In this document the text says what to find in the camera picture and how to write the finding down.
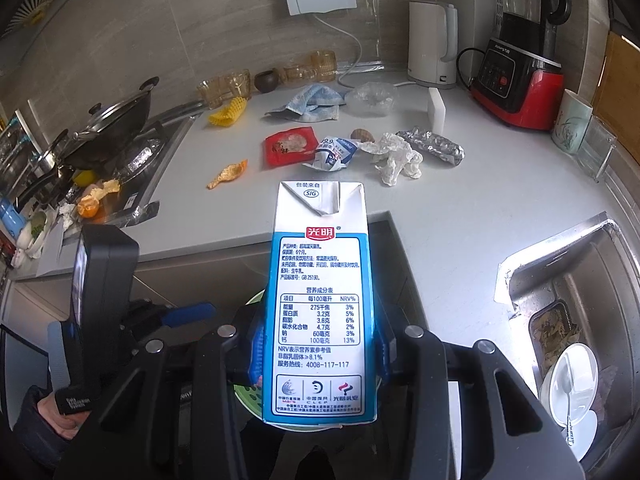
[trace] white countertop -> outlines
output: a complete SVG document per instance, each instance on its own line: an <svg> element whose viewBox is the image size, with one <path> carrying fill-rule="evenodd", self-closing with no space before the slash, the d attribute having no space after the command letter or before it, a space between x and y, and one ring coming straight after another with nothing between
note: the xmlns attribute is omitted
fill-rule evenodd
<svg viewBox="0 0 640 480"><path fill-rule="evenodd" d="M399 75L376 77L399 80ZM398 234L429 329L444 341L466 346L491 339L513 362L507 312L494 302L498 264L604 210L615 219L622 215L606 186L585 176L549 134L502 124L463 88L441 92L447 107L444 135L465 150L458 167L425 155L422 177L401 175L395 187L380 182L364 153L338 173L300 164L268 169L262 140L305 124L265 118L264 113L295 92L254 96L230 128L209 126L207 114L195 121L154 193L153 200L160 201L158 216L125 229L140 244L141 261L270 240L282 180L362 182L370 219L388 218ZM404 86L399 92L396 110L385 118L357 118L343 107L339 120L309 125L321 140L349 137L355 128L380 138L384 132L428 124L427 89ZM239 180L206 189L227 164L245 158L248 167ZM74 244L63 248L60 270L72 268L74 251Z"/></svg>

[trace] green plate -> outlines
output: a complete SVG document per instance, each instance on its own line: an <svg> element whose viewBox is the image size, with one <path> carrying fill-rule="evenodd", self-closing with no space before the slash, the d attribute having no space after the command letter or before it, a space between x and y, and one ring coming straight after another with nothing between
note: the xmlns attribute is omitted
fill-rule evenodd
<svg viewBox="0 0 640 480"><path fill-rule="evenodd" d="M257 303L262 299L262 295L264 291L258 292L254 297L252 297L246 304ZM247 388L246 386L238 386L234 384L234 391L236 392L236 397L240 401L240 403L249 410L249 412L262 420L262 388L260 386L252 386L251 388ZM297 424L274 424L272 422L267 422L267 424L271 424L276 428L280 428L281 430L287 431L299 431L301 433L306 433L310 431L322 431L328 430L329 428L340 428L340 424L335 426L319 426L315 425L297 425Z"/></svg>

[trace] red snack package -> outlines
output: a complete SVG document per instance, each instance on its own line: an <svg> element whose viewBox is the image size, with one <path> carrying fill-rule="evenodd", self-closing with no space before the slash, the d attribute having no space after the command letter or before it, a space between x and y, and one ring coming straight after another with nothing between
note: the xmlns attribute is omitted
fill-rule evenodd
<svg viewBox="0 0 640 480"><path fill-rule="evenodd" d="M292 128L264 139L264 158L271 167L306 162L314 158L317 147L313 128Z"/></svg>

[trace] blue bottle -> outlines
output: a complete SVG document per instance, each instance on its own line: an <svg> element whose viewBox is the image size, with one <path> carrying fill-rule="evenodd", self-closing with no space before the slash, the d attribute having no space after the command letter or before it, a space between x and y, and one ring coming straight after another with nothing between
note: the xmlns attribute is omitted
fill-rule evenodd
<svg viewBox="0 0 640 480"><path fill-rule="evenodd" d="M20 231L27 223L23 216L15 210L13 204L4 197L0 198L0 219L14 240L18 239Z"/></svg>

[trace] stove burner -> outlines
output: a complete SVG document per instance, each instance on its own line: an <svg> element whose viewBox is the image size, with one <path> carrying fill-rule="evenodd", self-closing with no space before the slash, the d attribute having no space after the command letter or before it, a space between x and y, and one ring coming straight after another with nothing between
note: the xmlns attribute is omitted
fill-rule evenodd
<svg viewBox="0 0 640 480"><path fill-rule="evenodd" d="M138 176L156 160L163 146L164 140L155 130L137 136L118 158L113 177L124 184Z"/></svg>

